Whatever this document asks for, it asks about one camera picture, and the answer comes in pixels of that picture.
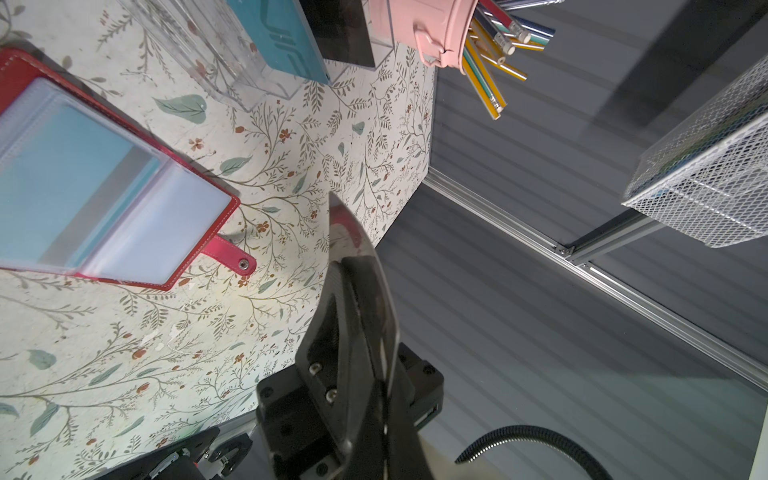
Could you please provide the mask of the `dark grey credit card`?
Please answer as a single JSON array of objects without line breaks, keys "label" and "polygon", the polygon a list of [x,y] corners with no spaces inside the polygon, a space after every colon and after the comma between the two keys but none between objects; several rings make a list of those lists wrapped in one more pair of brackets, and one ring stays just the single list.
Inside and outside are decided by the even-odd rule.
[{"label": "dark grey credit card", "polygon": [[301,0],[300,4],[324,59],[375,67],[360,0]]}]

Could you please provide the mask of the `teal card in holder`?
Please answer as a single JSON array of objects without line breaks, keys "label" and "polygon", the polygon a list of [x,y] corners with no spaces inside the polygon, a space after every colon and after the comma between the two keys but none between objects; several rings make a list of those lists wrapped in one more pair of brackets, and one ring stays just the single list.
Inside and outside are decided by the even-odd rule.
[{"label": "teal card in holder", "polygon": [[1,265],[74,271],[163,163],[71,104],[47,108],[1,159]]}]

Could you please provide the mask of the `coloured pencils bundle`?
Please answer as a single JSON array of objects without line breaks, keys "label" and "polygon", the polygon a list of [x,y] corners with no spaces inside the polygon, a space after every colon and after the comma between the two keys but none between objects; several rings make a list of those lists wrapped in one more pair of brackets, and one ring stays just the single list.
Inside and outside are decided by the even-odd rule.
[{"label": "coloured pencils bundle", "polygon": [[461,68],[490,118],[509,109],[495,73],[525,82],[528,75],[510,63],[518,51],[542,52],[556,30],[528,20],[521,12],[549,1],[474,1],[461,52]]}]

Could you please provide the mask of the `teal card in organizer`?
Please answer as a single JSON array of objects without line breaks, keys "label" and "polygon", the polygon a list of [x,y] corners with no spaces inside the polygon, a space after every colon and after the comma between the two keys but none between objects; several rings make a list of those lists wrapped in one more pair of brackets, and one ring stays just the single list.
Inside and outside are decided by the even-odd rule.
[{"label": "teal card in organizer", "polygon": [[329,83],[325,61],[299,1],[234,0],[227,4],[269,67]]}]

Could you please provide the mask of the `pink pencil cup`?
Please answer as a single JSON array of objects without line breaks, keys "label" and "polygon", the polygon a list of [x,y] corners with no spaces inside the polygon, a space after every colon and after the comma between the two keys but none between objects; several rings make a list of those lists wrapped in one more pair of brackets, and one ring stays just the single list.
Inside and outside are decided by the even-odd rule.
[{"label": "pink pencil cup", "polygon": [[463,51],[478,0],[369,1],[374,33],[415,49],[427,67],[462,75]]}]

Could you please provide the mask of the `clear acrylic card organizer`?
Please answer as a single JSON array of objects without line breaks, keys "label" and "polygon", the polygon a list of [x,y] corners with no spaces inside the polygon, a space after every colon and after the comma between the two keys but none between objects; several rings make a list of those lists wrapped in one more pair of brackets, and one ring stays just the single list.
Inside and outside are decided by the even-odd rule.
[{"label": "clear acrylic card organizer", "polygon": [[387,1],[126,1],[148,36],[220,103],[250,112],[268,95],[338,86],[394,48]]}]

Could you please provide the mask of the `red leather card holder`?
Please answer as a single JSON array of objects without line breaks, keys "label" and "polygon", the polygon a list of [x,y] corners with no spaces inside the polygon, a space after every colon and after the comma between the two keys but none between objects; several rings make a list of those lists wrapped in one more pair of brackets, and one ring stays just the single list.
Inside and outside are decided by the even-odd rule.
[{"label": "red leather card holder", "polygon": [[1,266],[171,289],[199,256],[241,276],[221,236],[239,199],[27,52],[1,52]]}]

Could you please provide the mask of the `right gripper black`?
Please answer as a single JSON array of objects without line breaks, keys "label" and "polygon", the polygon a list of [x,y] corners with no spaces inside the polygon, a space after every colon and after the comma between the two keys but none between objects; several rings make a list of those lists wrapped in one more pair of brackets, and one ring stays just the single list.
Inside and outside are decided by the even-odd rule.
[{"label": "right gripper black", "polygon": [[375,248],[343,201],[328,200],[328,266],[296,364],[257,385],[272,476],[430,479],[419,433],[442,410],[444,377],[406,345],[398,348]]}]

